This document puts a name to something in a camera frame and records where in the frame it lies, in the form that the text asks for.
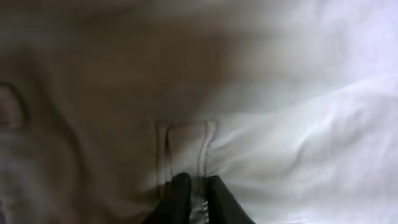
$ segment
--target garment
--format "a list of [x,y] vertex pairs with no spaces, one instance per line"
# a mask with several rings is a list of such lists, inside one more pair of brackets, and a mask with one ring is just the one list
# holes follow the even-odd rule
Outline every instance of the garment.
[[[40,137],[27,133],[53,146],[32,154],[68,175],[32,164],[52,193],[41,207],[20,196],[24,216],[140,223],[188,172],[192,223],[205,222],[209,175],[259,224],[392,223],[396,11],[373,0],[151,1],[80,22],[68,40],[46,32],[49,49],[29,39],[38,72],[8,82],[42,110],[30,109]],[[19,142],[13,152],[30,146]]]

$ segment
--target white garment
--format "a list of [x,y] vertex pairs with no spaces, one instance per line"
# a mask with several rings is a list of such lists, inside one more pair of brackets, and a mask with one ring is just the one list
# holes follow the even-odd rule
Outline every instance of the white garment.
[[[220,175],[258,224],[393,223],[397,10],[376,0],[151,1],[82,22],[57,53],[32,44],[78,145],[43,131],[69,146],[51,152],[69,155],[57,181],[71,184],[43,184],[49,204],[27,210],[140,223],[166,182],[188,172]],[[200,179],[193,186],[192,223],[203,223]]]

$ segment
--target fabric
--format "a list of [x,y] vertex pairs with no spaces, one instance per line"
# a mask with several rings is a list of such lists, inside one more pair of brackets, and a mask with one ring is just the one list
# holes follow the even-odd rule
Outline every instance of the fabric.
[[0,142],[0,194],[21,205],[9,222],[140,223],[188,172],[192,223],[209,175],[258,224],[393,223],[397,6],[151,1],[66,34],[35,27],[51,47],[2,48],[31,114]]

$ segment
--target dark object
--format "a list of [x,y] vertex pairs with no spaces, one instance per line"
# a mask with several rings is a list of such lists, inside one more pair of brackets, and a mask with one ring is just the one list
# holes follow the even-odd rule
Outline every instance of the dark object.
[[191,177],[179,174],[172,179],[170,194],[142,224],[187,224],[191,213]]
[[[254,224],[218,176],[206,179],[210,224]],[[191,178],[179,174],[172,179],[170,195],[163,199],[142,224],[188,224]]]

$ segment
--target white fabric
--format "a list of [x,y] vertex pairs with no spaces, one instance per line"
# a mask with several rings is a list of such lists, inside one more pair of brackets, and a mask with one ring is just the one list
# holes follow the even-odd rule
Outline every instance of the white fabric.
[[[209,175],[220,175],[258,224],[393,223],[397,7],[151,1],[82,22],[56,53],[29,39],[56,108],[47,113],[58,111],[78,142],[44,148],[70,153],[58,165],[75,170],[46,180],[72,184],[53,187],[52,204],[31,213],[140,223],[172,176],[188,172],[192,223],[205,221],[198,177]],[[76,197],[84,208],[68,199]]]

